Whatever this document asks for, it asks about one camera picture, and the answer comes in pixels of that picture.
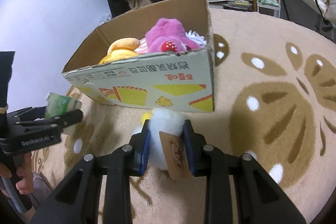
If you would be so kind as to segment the person's left hand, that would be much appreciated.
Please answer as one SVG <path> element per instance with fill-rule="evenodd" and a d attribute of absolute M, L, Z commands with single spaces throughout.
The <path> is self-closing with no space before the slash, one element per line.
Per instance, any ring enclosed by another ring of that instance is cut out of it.
<path fill-rule="evenodd" d="M 28 195 L 31 194 L 34 190 L 34 182 L 33 182 L 33 172 L 32 172 L 32 153 L 28 152 L 24 155 L 23 164 L 17 168 L 17 175 L 22 179 L 16 183 L 17 190 L 19 190 L 20 194 Z M 1 177 L 11 178 L 10 170 L 2 164 L 1 162 Z M 10 198 L 8 192 L 1 186 L 1 191 L 8 199 Z"/>

